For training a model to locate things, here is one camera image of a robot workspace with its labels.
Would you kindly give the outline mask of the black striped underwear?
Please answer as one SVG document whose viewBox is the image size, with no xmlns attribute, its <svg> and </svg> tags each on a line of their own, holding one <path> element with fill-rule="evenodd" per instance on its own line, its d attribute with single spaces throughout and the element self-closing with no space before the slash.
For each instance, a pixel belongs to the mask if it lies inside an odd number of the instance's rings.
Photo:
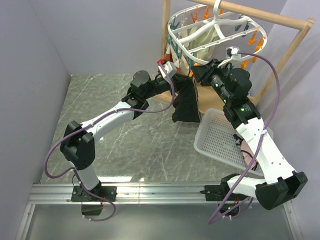
<svg viewBox="0 0 320 240">
<path fill-rule="evenodd" d="M 200 123 L 198 90 L 192 77 L 176 73 L 173 76 L 174 88 L 177 96 L 173 101 L 175 108 L 172 121 L 186 123 Z"/>
</svg>

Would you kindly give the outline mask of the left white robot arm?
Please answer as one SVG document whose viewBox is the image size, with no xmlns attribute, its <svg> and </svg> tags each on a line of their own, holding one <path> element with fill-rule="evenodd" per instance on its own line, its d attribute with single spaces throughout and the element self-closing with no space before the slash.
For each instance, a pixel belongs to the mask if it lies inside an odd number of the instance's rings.
<svg viewBox="0 0 320 240">
<path fill-rule="evenodd" d="M 115 128 L 130 122 L 149 107 L 148 99 L 166 91 L 174 93 L 175 70 L 159 73 L 151 79 L 145 70 L 137 71 L 130 82 L 127 94 L 113 108 L 103 114 L 82 122 L 70 122 L 64 133 L 60 151 L 72 163 L 78 176 L 83 195 L 89 201 L 102 199 L 105 194 L 98 179 L 93 162 L 96 157 L 95 144 Z"/>
</svg>

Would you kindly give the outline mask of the orange clothes peg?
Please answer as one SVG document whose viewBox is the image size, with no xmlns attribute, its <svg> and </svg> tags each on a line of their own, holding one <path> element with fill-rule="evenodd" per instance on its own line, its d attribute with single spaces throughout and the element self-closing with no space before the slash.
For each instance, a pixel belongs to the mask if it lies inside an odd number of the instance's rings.
<svg viewBox="0 0 320 240">
<path fill-rule="evenodd" d="M 190 68 L 188 76 L 191 77 L 191 78 L 194 76 L 193 67 Z"/>
</svg>

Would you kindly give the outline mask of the white clip hanger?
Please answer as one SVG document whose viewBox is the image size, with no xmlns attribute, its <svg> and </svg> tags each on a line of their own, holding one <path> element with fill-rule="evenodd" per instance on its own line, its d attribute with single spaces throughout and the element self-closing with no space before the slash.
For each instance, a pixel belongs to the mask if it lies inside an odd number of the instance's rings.
<svg viewBox="0 0 320 240">
<path fill-rule="evenodd" d="M 267 44 L 266 31 L 252 18 L 234 11 L 224 11 L 217 4 L 198 4 L 174 13 L 167 23 L 166 51 L 175 63 L 186 60 L 191 65 L 205 65 L 214 49 L 249 37 L 248 46 L 260 53 Z"/>
</svg>

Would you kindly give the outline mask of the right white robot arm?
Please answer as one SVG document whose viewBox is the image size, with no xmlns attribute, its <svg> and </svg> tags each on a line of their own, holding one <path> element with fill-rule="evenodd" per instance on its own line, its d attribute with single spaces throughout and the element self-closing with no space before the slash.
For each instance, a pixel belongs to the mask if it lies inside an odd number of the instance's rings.
<svg viewBox="0 0 320 240">
<path fill-rule="evenodd" d="M 233 68 L 231 63 L 221 67 L 213 59 L 205 65 L 191 67 L 193 78 L 202 86 L 212 87 L 223 101 L 223 113 L 244 142 L 254 153 L 263 179 L 232 174 L 221 180 L 220 194 L 226 200 L 237 194 L 258 200 L 266 210 L 284 204 L 298 196 L 308 178 L 297 172 L 282 155 L 262 119 L 256 106 L 248 98 L 252 87 L 250 73 Z"/>
</svg>

